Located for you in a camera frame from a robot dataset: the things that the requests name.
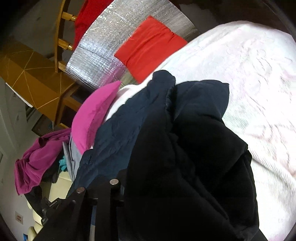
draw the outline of pink towel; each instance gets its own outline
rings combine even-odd
[[[63,148],[69,143],[71,128],[48,133],[38,138],[15,162],[15,188],[19,195],[29,193],[40,184],[45,171],[51,167]]]

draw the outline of red cushion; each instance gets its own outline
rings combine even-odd
[[[149,16],[114,56],[142,83],[167,57],[186,44],[183,38]]]
[[[112,2],[113,0],[85,0],[75,21],[73,49],[76,49],[91,24]]]

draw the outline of chair backrest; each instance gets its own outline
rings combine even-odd
[[[64,50],[73,51],[72,44],[68,43],[63,39],[63,32],[65,21],[75,22],[77,16],[67,13],[68,7],[70,4],[70,0],[63,0],[61,4],[61,9],[59,11],[59,15],[57,17],[57,25],[56,25],[56,33],[54,40],[54,66],[55,71],[63,71],[66,70],[66,63],[62,60],[62,53]]]

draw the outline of turquoise cloth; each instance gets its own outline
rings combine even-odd
[[[63,172],[67,171],[67,164],[66,164],[65,156],[63,156],[63,158],[61,160],[59,160],[59,168]]]

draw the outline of silver foil mat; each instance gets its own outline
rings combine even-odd
[[[114,0],[86,31],[66,72],[91,89],[121,80],[128,70],[114,54],[149,15],[188,42],[199,35],[193,23],[168,0]]]

